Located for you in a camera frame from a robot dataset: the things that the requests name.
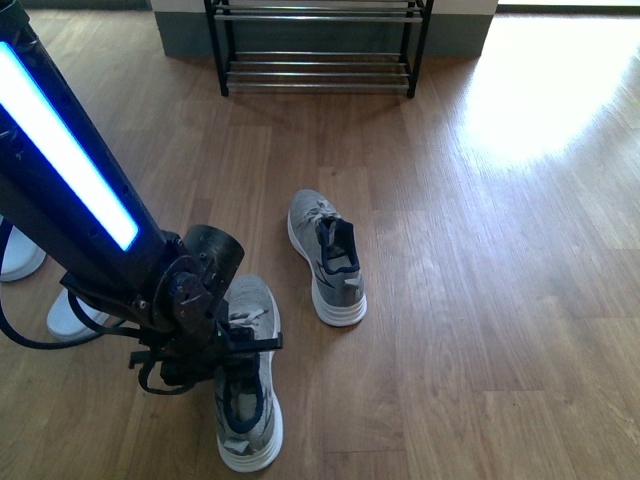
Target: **blue led light strip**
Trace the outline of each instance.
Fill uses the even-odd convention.
[[[0,42],[0,104],[127,251],[138,225],[6,42]]]

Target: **shoe rack shelf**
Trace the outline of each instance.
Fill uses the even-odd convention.
[[[220,91],[226,97],[229,88],[392,89],[406,91],[407,97],[413,98],[433,1],[204,0]],[[333,24],[343,26],[342,32],[355,23],[401,24],[402,28],[397,29],[401,32],[398,48],[391,53],[354,51],[348,45],[340,51],[243,51],[236,49],[237,22]],[[418,29],[417,42],[410,41],[414,28]],[[274,35],[278,32],[282,29],[275,28]],[[226,40],[224,57],[220,35]],[[412,52],[410,44],[415,45]]]

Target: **athletic shoe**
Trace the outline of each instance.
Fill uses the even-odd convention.
[[[91,308],[89,305],[78,299],[80,308],[84,310],[87,316],[98,325],[104,324],[109,318],[108,313],[100,312]],[[69,305],[69,297],[66,289],[63,289],[58,298],[53,303],[47,315],[47,328],[49,333],[61,342],[69,342],[72,340],[81,340],[83,338],[95,335],[95,332],[87,328],[76,314],[73,313],[71,305]]]
[[[29,240],[24,233],[13,227],[4,252],[0,282],[14,282],[28,277],[40,268],[46,255],[44,250]]]
[[[353,325],[367,312],[353,224],[314,190],[293,197],[287,229],[291,244],[311,268],[311,297],[320,319],[334,327]]]
[[[278,307],[259,277],[236,278],[226,299],[230,332],[236,340],[277,336]],[[218,450],[224,463],[236,472],[265,468],[282,447],[282,411],[271,378],[273,353],[232,357],[216,370]]]

